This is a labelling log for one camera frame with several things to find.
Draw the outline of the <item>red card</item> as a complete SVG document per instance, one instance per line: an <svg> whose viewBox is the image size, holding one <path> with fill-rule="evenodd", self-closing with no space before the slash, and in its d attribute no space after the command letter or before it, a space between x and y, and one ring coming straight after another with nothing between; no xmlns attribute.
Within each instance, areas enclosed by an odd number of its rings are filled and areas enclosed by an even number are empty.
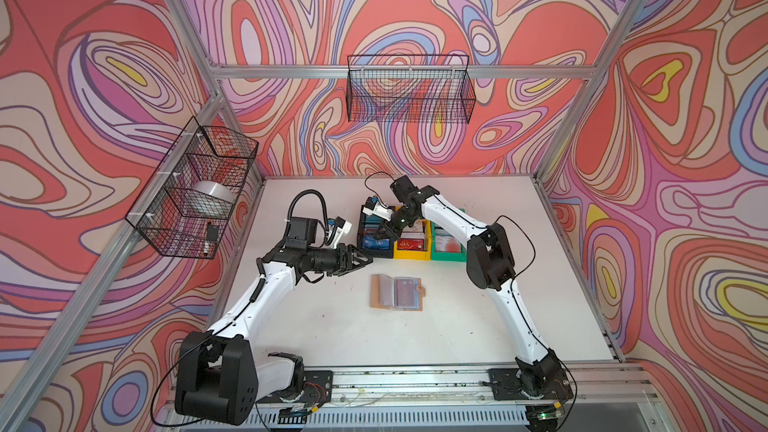
<svg viewBox="0 0 768 432"><path fill-rule="evenodd" d="M423 238L401 238L397 242L397 248L401 251L423 252L425 240Z"/></svg>

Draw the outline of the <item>blue VIP card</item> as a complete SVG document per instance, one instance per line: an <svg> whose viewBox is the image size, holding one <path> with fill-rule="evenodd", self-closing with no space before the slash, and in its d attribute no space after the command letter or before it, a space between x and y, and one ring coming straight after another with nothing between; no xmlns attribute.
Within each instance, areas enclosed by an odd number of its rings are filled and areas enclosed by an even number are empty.
<svg viewBox="0 0 768 432"><path fill-rule="evenodd" d="M373 236L364 236L362 247L366 250L388 251L391 248L390 240L376 240Z"/></svg>

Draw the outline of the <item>tan card holder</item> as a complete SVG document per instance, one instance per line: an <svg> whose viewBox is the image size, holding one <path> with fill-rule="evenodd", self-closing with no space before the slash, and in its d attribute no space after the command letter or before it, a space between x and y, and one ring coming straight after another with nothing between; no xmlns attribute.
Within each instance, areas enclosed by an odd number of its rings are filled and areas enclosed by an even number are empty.
<svg viewBox="0 0 768 432"><path fill-rule="evenodd" d="M375 274L371 277L369 305L374 309L422 311L426 289L419 278L390 277Z"/></svg>

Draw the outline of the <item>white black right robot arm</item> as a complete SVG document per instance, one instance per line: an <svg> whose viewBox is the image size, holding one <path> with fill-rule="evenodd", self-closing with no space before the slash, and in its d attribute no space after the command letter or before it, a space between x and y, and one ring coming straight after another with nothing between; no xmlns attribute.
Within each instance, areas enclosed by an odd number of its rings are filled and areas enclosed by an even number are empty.
<svg viewBox="0 0 768 432"><path fill-rule="evenodd" d="M513 338L521 393L531 399L572 399L576 383L539 333L523 301L505 228L498 222L487 224L468 215L436 188L419 188L407 176L392 181L390 189L400 203L397 209L390 209L377 195L369 197L363 206L365 214L382 220L375 237L396 241L407 227L426 220L457 239L466 249L468 278L488 292Z"/></svg>

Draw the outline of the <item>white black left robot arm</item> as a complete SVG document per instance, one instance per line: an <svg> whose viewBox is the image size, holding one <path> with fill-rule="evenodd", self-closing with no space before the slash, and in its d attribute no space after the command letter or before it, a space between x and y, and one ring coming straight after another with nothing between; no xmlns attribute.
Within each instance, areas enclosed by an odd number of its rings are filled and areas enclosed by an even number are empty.
<svg viewBox="0 0 768 432"><path fill-rule="evenodd" d="M257 276L235 305L205 332L182 342L174 409L194 421L240 425L265 397L302 400L308 385L302 357L288 352L260 355L253 343L279 303L309 273L342 276L371 264L371 257L343 243L348 221L328 221L321 244L317 220L292 218L277 244L257 258Z"/></svg>

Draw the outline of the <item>black plastic bin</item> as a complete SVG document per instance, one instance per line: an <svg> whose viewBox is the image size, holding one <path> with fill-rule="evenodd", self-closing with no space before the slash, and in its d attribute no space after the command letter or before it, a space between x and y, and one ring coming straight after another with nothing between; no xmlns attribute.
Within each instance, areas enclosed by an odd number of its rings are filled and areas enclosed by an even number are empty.
<svg viewBox="0 0 768 432"><path fill-rule="evenodd" d="M383 219L381 217L366 214L364 207L361 206L356 235L357 247L371 257L393 259L393 241L388 236L385 236L383 239L375 238L382 222Z"/></svg>

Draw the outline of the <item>yellow plastic bin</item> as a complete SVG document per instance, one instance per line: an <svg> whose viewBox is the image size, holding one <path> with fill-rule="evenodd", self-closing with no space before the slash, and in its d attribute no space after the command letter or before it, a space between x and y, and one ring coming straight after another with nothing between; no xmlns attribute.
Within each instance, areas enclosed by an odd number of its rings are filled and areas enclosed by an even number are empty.
<svg viewBox="0 0 768 432"><path fill-rule="evenodd" d="M413 226L406 227L395 242L396 260L429 261L432 252L432 231L430 222L418 219Z"/></svg>

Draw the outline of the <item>green plastic bin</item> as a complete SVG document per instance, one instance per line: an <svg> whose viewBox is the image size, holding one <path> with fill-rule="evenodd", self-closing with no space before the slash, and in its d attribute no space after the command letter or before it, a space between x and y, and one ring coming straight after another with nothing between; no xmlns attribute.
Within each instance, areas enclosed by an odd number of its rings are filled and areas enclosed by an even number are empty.
<svg viewBox="0 0 768 432"><path fill-rule="evenodd" d="M466 262L467 252L465 246L445 229L430 223L432 245L430 259L442 262Z"/></svg>

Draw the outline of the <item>white tape roll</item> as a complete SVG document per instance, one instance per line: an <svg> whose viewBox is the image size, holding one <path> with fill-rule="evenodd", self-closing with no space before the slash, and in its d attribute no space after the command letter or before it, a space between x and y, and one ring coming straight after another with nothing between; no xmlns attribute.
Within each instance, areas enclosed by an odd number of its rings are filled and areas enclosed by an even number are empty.
<svg viewBox="0 0 768 432"><path fill-rule="evenodd" d="M219 182L201 180L195 183L192 189L226 203L235 202L235 195L231 189Z"/></svg>

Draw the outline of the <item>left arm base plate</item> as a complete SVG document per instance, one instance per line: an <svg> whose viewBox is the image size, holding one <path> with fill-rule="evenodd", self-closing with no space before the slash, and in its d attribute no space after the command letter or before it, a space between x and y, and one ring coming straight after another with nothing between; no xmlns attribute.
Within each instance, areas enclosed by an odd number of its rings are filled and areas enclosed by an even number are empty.
<svg viewBox="0 0 768 432"><path fill-rule="evenodd" d="M258 401L262 404L322 405L332 399L334 373L330 369L311 369L304 372L300 389L289 392L278 391Z"/></svg>

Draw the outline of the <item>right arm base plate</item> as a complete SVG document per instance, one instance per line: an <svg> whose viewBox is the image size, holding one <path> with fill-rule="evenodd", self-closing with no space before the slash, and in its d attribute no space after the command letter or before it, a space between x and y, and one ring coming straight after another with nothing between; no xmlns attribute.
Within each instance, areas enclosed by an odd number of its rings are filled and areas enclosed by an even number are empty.
<svg viewBox="0 0 768 432"><path fill-rule="evenodd" d="M565 402L574 397L572 382L562 366L537 374L534 369L492 368L483 385L497 401Z"/></svg>

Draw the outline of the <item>aluminium rail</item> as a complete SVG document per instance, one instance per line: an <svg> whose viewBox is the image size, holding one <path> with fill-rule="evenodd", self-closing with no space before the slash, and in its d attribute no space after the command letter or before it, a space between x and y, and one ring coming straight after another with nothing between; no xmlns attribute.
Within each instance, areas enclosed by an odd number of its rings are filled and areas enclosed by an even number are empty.
<svg viewBox="0 0 768 432"><path fill-rule="evenodd" d="M628 363L570 363L565 402L497 401L483 385L510 364L309 367L334 373L320 406L254 405L240 425L169 414L173 431L671 431L648 374Z"/></svg>

